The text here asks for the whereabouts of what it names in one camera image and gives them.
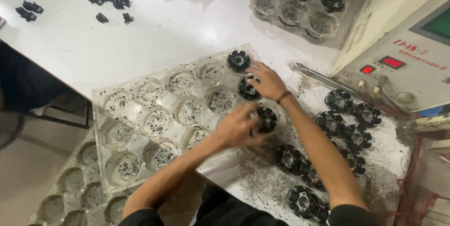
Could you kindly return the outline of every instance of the red digital display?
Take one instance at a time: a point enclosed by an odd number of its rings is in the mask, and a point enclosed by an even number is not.
[[[400,60],[397,60],[395,58],[392,58],[390,56],[386,56],[386,57],[384,57],[383,59],[381,59],[378,62],[381,63],[381,64],[384,64],[386,66],[389,66],[389,67],[391,67],[393,69],[398,69],[398,68],[406,65],[406,63],[404,63],[404,62],[402,62]]]
[[[375,69],[374,67],[366,65],[360,71],[362,71],[365,74],[369,74],[373,72],[374,69]]]

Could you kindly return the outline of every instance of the bracelet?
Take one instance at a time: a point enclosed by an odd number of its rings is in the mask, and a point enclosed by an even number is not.
[[[279,99],[277,100],[277,104],[279,105],[279,104],[280,104],[280,101],[281,101],[284,97],[286,97],[286,96],[288,96],[288,95],[290,95],[290,94],[292,94],[292,92],[290,92],[290,91],[285,91],[285,92],[279,97]]]

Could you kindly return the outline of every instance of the white table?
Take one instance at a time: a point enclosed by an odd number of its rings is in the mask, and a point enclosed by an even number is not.
[[[0,29],[0,39],[87,98],[92,89],[117,85],[249,42],[291,90],[301,94],[299,100],[312,116],[325,109],[322,101],[329,88],[309,78],[301,80],[288,63],[300,61],[329,74],[363,2],[353,0],[336,37],[319,46],[256,19],[248,8],[249,0],[131,0],[131,8],[124,11],[116,10],[110,2],[98,6],[87,0],[27,0],[44,8],[34,22],[26,22],[15,11],[22,1],[0,0],[0,16],[7,20]],[[110,22],[99,23],[95,18],[98,12]],[[122,12],[130,13],[135,21],[126,25]],[[377,135],[373,133],[379,144],[366,159],[373,168],[370,176],[379,178],[372,184],[381,188],[377,194],[388,195],[396,190],[395,179],[404,174],[409,151],[395,138],[394,122],[385,119],[384,123]],[[199,170],[241,200],[290,225],[309,224],[294,216],[283,200],[258,194],[256,198],[255,193],[249,193],[258,178],[239,178],[236,173],[240,168],[239,161],[230,165],[214,159]],[[276,168],[259,170],[267,170],[260,172],[259,178],[266,174],[273,179],[266,184],[277,185]],[[279,181],[285,183],[286,179],[296,182],[290,176]]]

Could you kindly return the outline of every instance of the person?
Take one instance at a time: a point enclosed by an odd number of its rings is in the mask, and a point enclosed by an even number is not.
[[[259,82],[247,82],[263,96],[278,102],[289,115],[303,148],[320,175],[329,194],[330,226],[376,225],[368,212],[353,172],[323,131],[307,116],[278,74],[262,62],[253,62],[247,69]],[[178,157],[151,176],[125,204],[119,226],[163,226],[156,213],[158,206],[183,176],[211,155],[226,148],[260,146],[264,137],[251,137],[250,130],[261,120],[251,117],[257,104],[237,107],[219,123],[217,130],[197,146]],[[218,187],[207,188],[197,213],[195,226],[285,226],[269,213],[258,210]]]

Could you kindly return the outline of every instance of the black sleeve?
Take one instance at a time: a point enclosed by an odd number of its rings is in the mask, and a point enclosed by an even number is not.
[[[353,205],[339,205],[328,217],[330,226],[378,226],[375,215]]]
[[[125,217],[118,226],[164,226],[153,209],[141,209]]]

